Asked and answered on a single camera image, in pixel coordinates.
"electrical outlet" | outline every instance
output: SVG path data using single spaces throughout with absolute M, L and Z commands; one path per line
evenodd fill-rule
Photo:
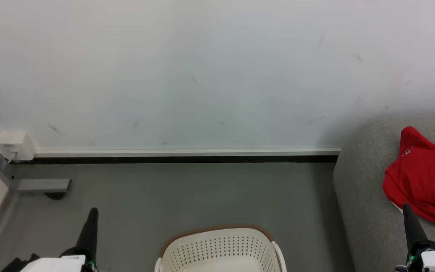
M 6 158 L 12 158 L 14 152 L 17 161 L 30 161 L 35 157 L 36 147 L 24 131 L 3 131 L 0 134 L 0 152 Z

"laundry basket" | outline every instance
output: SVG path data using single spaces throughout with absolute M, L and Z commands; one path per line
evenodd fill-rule
M 286 272 L 286 265 L 265 229 L 228 224 L 175 236 L 162 248 L 154 272 Z

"red cloth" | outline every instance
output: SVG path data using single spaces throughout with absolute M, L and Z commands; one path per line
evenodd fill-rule
M 409 203 L 415 213 L 435 223 L 435 144 L 406 127 L 400 154 L 385 171 L 385 195 L 400 208 Z

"gray sofa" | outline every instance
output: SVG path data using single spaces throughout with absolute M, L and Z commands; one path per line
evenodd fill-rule
M 356 272 L 391 272 L 406 261 L 403 216 L 382 190 L 385 169 L 399 156 L 400 132 L 406 126 L 435 143 L 435 117 L 385 119 L 358 131 L 338 156 L 333 182 Z M 419 221 L 435 241 L 435 224 Z

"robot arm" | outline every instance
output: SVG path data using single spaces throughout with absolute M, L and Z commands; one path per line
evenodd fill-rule
M 98 210 L 88 213 L 76 246 L 65 250 L 60 258 L 40 258 L 32 254 L 28 261 L 14 259 L 1 272 L 98 272 L 97 255 Z
M 395 272 L 435 272 L 435 241 L 430 241 L 409 204 L 404 204 L 406 229 L 406 265 L 398 265 Z

